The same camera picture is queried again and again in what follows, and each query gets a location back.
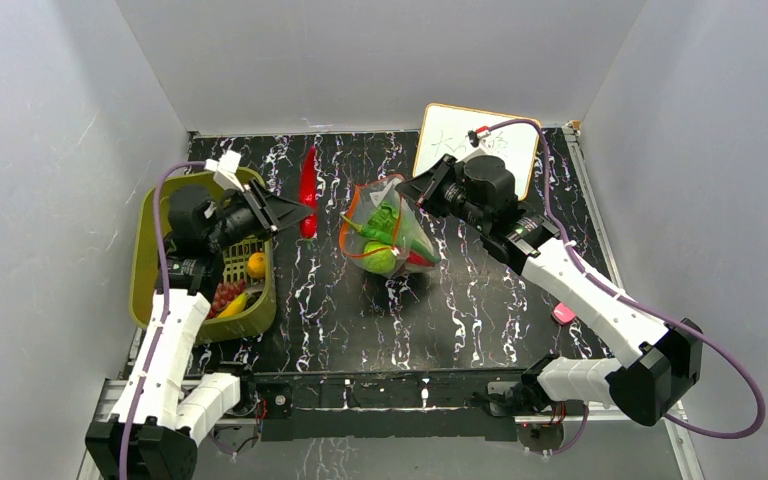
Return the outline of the light green round fruit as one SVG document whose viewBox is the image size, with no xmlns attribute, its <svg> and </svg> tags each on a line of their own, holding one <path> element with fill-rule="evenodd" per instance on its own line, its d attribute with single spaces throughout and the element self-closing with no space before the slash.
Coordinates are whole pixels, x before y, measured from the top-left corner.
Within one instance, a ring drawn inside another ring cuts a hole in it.
<svg viewBox="0 0 768 480">
<path fill-rule="evenodd" d="M 398 257 L 392 246 L 379 241 L 368 241 L 360 260 L 364 270 L 387 276 L 396 269 Z"/>
</svg>

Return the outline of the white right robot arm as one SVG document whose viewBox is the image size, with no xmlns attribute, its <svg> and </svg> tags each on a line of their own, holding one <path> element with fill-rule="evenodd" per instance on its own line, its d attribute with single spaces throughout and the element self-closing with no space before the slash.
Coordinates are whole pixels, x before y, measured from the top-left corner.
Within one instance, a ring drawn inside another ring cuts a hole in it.
<svg viewBox="0 0 768 480">
<path fill-rule="evenodd" d="M 568 252 L 557 227 L 519 199 L 500 158 L 464 162 L 445 155 L 396 189 L 429 215 L 475 228 L 492 258 L 569 307 L 613 354 L 596 360 L 547 355 L 507 391 L 486 394 L 491 414 L 547 414 L 574 400 L 614 405 L 652 426 L 698 381 L 702 345 L 686 331 L 693 322 L 668 327 L 603 291 L 597 272 L 578 269 L 583 262 Z"/>
</svg>

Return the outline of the green chili pepper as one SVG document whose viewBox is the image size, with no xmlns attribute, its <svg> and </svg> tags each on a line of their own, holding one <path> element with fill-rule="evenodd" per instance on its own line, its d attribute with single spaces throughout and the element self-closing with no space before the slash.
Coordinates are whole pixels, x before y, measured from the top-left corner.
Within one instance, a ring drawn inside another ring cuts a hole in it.
<svg viewBox="0 0 768 480">
<path fill-rule="evenodd" d="M 345 214 L 340 214 L 341 218 L 351 226 L 358 234 L 372 241 L 379 241 L 387 245 L 393 245 L 393 234 L 396 230 L 398 217 L 389 214 L 375 214 L 366 224 L 353 222 Z"/>
</svg>

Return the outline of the green lettuce head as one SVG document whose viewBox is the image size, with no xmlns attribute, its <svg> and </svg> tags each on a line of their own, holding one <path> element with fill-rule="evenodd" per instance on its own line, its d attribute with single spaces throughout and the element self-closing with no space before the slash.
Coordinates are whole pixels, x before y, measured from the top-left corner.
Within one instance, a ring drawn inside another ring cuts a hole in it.
<svg viewBox="0 0 768 480">
<path fill-rule="evenodd" d="M 401 217 L 401 208 L 393 206 L 387 202 L 382 202 L 376 207 L 375 211 L 371 214 L 367 220 L 367 226 L 384 232 L 388 237 L 396 231 L 396 226 Z M 433 253 L 428 247 L 426 247 L 420 240 L 413 239 L 411 241 L 411 250 L 422 257 L 424 260 L 431 263 L 438 263 L 440 258 L 436 253 Z"/>
</svg>

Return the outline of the clear zip top bag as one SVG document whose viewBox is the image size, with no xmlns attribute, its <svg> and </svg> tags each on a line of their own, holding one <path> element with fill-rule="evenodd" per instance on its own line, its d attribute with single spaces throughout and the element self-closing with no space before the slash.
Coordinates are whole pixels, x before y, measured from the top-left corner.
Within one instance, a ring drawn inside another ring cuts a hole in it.
<svg viewBox="0 0 768 480">
<path fill-rule="evenodd" d="M 385 278 L 426 273 L 440 258 L 411 206 L 397 190 L 404 182 L 390 175 L 354 189 L 341 214 L 341 252 L 364 271 Z"/>
</svg>

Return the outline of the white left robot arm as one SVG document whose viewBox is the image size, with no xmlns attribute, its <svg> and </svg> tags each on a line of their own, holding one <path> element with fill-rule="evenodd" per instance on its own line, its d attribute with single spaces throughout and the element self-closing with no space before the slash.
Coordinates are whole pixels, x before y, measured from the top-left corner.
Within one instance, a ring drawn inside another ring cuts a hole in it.
<svg viewBox="0 0 768 480">
<path fill-rule="evenodd" d="M 224 251 L 249 237 L 268 240 L 312 212 L 257 181 L 222 194 L 187 185 L 157 202 L 155 218 L 169 231 L 156 237 L 158 279 L 146 336 L 110 414 L 85 436 L 102 478 L 190 479 L 199 445 L 217 421 L 228 411 L 254 411 L 257 387 L 230 372 L 207 374 L 185 394 L 187 359 L 221 282 Z"/>
</svg>

